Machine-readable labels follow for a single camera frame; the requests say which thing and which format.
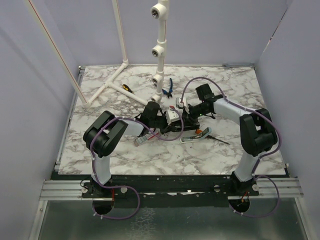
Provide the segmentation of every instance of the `marble table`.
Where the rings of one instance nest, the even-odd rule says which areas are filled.
[[[84,95],[90,98],[117,68],[117,66],[86,67],[81,84]],[[155,72],[155,66],[129,66],[116,78],[114,83],[119,86],[127,84],[134,94],[149,100],[155,93],[154,84],[150,81]],[[264,107],[255,71],[252,68],[184,66],[165,67],[164,88],[169,88],[169,78],[172,78],[173,98],[168,99],[163,96],[161,106],[166,108],[169,105],[175,105],[175,98],[181,96],[188,80],[199,76],[216,81],[225,94],[235,102],[255,109]],[[189,85],[185,96],[190,104],[200,102],[195,88],[204,83],[207,82],[198,80]],[[213,84],[210,83],[210,87],[215,94],[219,93]],[[78,99],[67,133],[59,174],[91,174],[91,156],[82,137],[103,111],[108,110],[117,116],[132,118],[143,109],[144,106],[140,103],[111,88],[107,88],[90,109],[84,109]],[[111,173],[119,175],[231,174],[243,153],[239,126],[218,115],[216,119],[201,117],[199,122],[201,129],[210,126],[211,135],[229,142],[230,145],[212,139],[184,144],[181,144],[179,140],[166,142],[155,139],[137,147],[134,145],[134,137],[123,136],[111,154]],[[167,133],[164,137],[173,138],[177,135],[178,133]],[[194,131],[184,133],[184,136],[191,135],[194,135]],[[278,152],[264,158],[256,173],[285,174],[281,154]]]

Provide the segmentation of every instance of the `gray wall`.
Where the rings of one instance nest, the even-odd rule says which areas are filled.
[[[294,0],[256,68],[263,98],[283,135],[320,237],[320,1]]]
[[[57,44],[73,73],[77,62]],[[0,236],[28,239],[43,180],[57,157],[73,88],[25,1],[0,8]]]
[[[111,0],[45,0],[81,65],[120,64],[122,55]],[[129,63],[157,59],[157,0],[119,0]],[[286,0],[172,0],[166,64],[255,63],[287,8]]]

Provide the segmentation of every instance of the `yellow and black screwdriver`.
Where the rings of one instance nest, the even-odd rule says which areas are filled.
[[[122,84],[122,87],[123,87],[124,90],[128,91],[129,93],[132,93],[132,94],[134,93],[134,92],[130,89],[130,87],[129,87],[128,85]]]

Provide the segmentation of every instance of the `cable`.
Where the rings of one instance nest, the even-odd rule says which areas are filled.
[[[179,116],[179,119],[181,121],[181,132],[180,134],[177,136],[177,137],[174,137],[172,139],[165,139],[165,138],[162,138],[160,136],[158,136],[156,133],[154,133],[148,126],[146,126],[144,123],[136,120],[136,119],[132,119],[132,118],[128,118],[128,117],[121,117],[121,116],[118,116],[118,117],[115,117],[114,119],[110,120],[109,122],[107,122],[101,129],[100,131],[94,136],[91,144],[90,144],[90,152],[92,154],[92,172],[93,172],[93,175],[95,176],[95,181],[98,183],[98,185],[104,189],[120,189],[120,188],[127,188],[127,189],[131,189],[132,191],[134,191],[134,193],[136,194],[137,196],[137,199],[138,199],[138,203],[137,203],[137,207],[136,209],[133,211],[133,213],[131,213],[130,215],[128,216],[123,216],[123,217],[113,217],[113,216],[105,216],[105,215],[101,215],[101,214],[98,214],[95,210],[95,207],[92,205],[92,210],[94,212],[94,216],[95,215],[98,215],[99,217],[104,218],[104,219],[112,219],[112,220],[124,220],[124,219],[129,219],[131,218],[132,216],[134,216],[138,210],[139,210],[139,207],[140,207],[140,196],[139,196],[139,193],[137,192],[136,189],[134,189],[133,187],[131,186],[126,186],[126,185],[122,185],[122,186],[105,186],[103,185],[99,179],[98,179],[98,175],[97,175],[97,171],[96,171],[96,166],[95,166],[95,160],[96,160],[96,154],[93,150],[93,147],[94,147],[94,143],[95,141],[97,140],[98,136],[110,125],[112,124],[113,122],[117,121],[117,120],[127,120],[127,121],[132,121],[132,122],[136,122],[140,125],[142,125],[144,128],[146,128],[152,135],[154,135],[155,137],[157,137],[158,139],[160,140],[163,140],[163,141],[167,141],[167,142],[170,142],[170,141],[174,141],[174,140],[177,140],[178,138],[180,138],[184,132],[184,121],[182,119],[182,116],[181,114],[173,107],[173,106],[170,106],[171,109],[173,111],[175,111],[177,113],[177,115]]]
[[[198,76],[198,77],[195,77],[195,78],[191,79],[190,81],[188,81],[188,83],[185,85],[185,87],[184,87],[184,89],[183,89],[183,91],[182,91],[182,96],[181,96],[181,103],[182,103],[182,104],[183,104],[184,95],[185,95],[185,92],[186,92],[186,89],[187,89],[188,85],[189,85],[192,81],[197,80],[197,79],[205,79],[205,80],[210,81],[211,83],[213,83],[213,84],[219,89],[220,93],[221,93],[222,96],[223,96],[223,99],[224,99],[227,103],[229,103],[229,104],[231,104],[231,105],[233,105],[233,106],[235,106],[235,107],[237,107],[237,108],[239,108],[239,109],[242,109],[242,110],[245,110],[245,111],[248,111],[248,112],[250,112],[250,113],[253,113],[253,114],[258,115],[260,118],[264,119],[268,124],[270,124],[270,125],[274,128],[276,134],[278,135],[278,139],[279,139],[278,146],[276,147],[275,150],[270,151],[270,152],[267,152],[267,153],[265,153],[265,154],[263,154],[263,155],[261,155],[261,156],[258,157],[258,159],[257,159],[257,161],[256,161],[256,163],[255,163],[255,166],[254,166],[253,169],[252,169],[252,174],[254,175],[254,173],[256,172],[256,169],[257,169],[257,167],[258,167],[258,165],[259,165],[259,163],[260,163],[260,160],[261,160],[262,158],[266,157],[266,156],[269,156],[269,155],[272,155],[272,154],[276,153],[276,152],[280,149],[280,147],[281,147],[281,145],[282,145],[282,137],[281,137],[281,134],[280,134],[279,130],[278,130],[277,127],[273,124],[272,121],[270,121],[267,117],[265,117],[265,116],[262,115],[261,113],[255,111],[255,110],[252,110],[252,109],[250,109],[250,108],[243,107],[243,106],[241,106],[241,105],[239,105],[239,104],[237,104],[237,103],[235,103],[235,102],[232,102],[232,101],[228,100],[227,97],[226,97],[226,95],[225,95],[225,93],[224,93],[224,91],[221,89],[221,87],[220,87],[216,82],[214,82],[213,80],[211,80],[210,78],[207,78],[207,77],[204,77],[204,76]]]
[[[262,215],[251,215],[251,214],[246,214],[246,213],[243,213],[243,212],[239,212],[237,210],[235,210],[231,204],[229,204],[229,207],[233,210],[234,213],[238,214],[238,215],[241,215],[241,216],[244,216],[244,217],[248,217],[248,218],[253,218],[253,219],[260,219],[260,218],[266,218],[266,217],[269,217],[270,215],[274,214],[277,209],[279,208],[279,205],[280,205],[280,201],[281,201],[281,198],[280,198],[280,193],[279,193],[279,189],[276,185],[276,183],[268,176],[266,175],[259,175],[257,177],[254,178],[254,180],[258,180],[260,178],[264,178],[264,179],[268,179],[270,180],[270,182],[274,185],[275,187],[275,190],[276,190],[276,195],[277,195],[277,201],[276,201],[276,205],[275,207],[273,208],[272,211],[266,213],[266,214],[262,214]]]

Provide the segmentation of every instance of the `blue pliers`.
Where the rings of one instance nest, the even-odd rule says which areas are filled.
[[[173,85],[174,85],[171,77],[170,77],[169,80],[170,80],[170,89],[169,89],[169,91],[166,91],[166,90],[162,89],[163,94],[166,95],[168,97],[168,99],[172,98],[172,88],[173,88]]]

